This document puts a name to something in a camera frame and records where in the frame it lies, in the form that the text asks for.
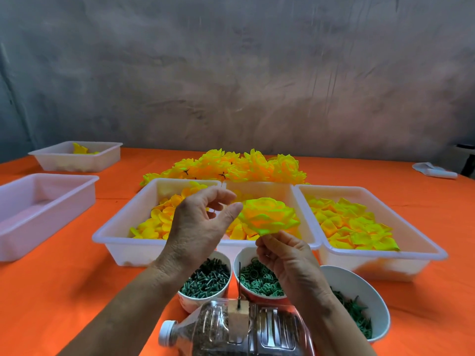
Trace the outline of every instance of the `forearm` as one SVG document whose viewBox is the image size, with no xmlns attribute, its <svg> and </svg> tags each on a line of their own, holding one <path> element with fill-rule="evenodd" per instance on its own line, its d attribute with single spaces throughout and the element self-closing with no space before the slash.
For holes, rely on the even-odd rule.
<svg viewBox="0 0 475 356">
<path fill-rule="evenodd" d="M 163 309 L 192 272 L 159 258 L 120 291 L 58 356 L 139 355 Z"/>
<path fill-rule="evenodd" d="M 314 298 L 301 312 L 321 356 L 376 355 L 341 302 L 333 295 Z"/>
</svg>

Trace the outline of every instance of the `person's left hand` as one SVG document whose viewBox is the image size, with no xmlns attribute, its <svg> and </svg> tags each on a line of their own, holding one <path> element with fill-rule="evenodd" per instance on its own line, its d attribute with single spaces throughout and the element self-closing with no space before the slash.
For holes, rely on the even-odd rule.
<svg viewBox="0 0 475 356">
<path fill-rule="evenodd" d="M 157 261 L 171 257 L 188 271 L 198 269 L 241 212 L 242 203 L 231 203 L 235 198 L 233 192 L 218 186 L 185 198 L 175 210 L 167 244 Z M 208 212 L 207 207 L 220 212 L 218 215 Z"/>
</svg>

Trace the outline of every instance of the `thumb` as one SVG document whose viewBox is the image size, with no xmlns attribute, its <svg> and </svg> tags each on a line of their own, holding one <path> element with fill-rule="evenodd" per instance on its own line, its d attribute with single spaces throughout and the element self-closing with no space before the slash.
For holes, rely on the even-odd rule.
<svg viewBox="0 0 475 356">
<path fill-rule="evenodd" d="M 235 202 L 225 207 L 213 220 L 217 227 L 223 230 L 223 233 L 226 232 L 231 222 L 233 222 L 239 213 L 242 211 L 242 203 Z"/>
<path fill-rule="evenodd" d="M 293 247 L 282 243 L 271 234 L 261 236 L 261 239 L 264 242 L 264 245 L 280 258 L 285 257 L 294 249 Z"/>
</svg>

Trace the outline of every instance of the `table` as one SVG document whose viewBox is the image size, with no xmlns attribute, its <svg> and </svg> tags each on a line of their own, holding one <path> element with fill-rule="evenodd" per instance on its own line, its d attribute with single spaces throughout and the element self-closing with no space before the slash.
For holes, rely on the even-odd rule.
<svg viewBox="0 0 475 356">
<path fill-rule="evenodd" d="M 140 189 L 142 175 L 202 153 L 122 148 L 98 173 L 97 201 L 35 250 L 0 263 L 0 354 L 55 355 L 142 269 L 119 267 L 92 234 Z M 475 348 L 475 182 L 428 178 L 411 163 L 298 157 L 307 181 L 362 186 L 444 248 L 413 283 L 371 281 L 391 313 L 378 355 L 468 355 Z M 42 172 L 32 156 L 0 165 L 0 184 Z M 230 296 L 236 297 L 235 285 Z M 174 297 L 141 355 L 177 355 L 158 346 L 163 320 L 187 314 Z"/>
</svg>

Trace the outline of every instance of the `hand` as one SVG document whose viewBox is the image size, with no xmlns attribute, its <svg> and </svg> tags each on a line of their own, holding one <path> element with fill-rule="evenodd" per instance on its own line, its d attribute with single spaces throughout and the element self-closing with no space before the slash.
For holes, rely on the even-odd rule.
<svg viewBox="0 0 475 356">
<path fill-rule="evenodd" d="M 290 302 L 303 312 L 315 300 L 333 294 L 310 247 L 302 240 L 279 231 L 256 241 L 259 261 L 279 279 Z"/>
<path fill-rule="evenodd" d="M 175 210 L 161 256 L 172 257 L 174 262 L 186 265 L 191 272 L 198 269 L 241 212 L 242 203 L 230 204 L 235 198 L 233 192 L 217 186 L 185 198 Z M 207 207 L 220 211 L 219 215 L 206 211 Z"/>
</svg>

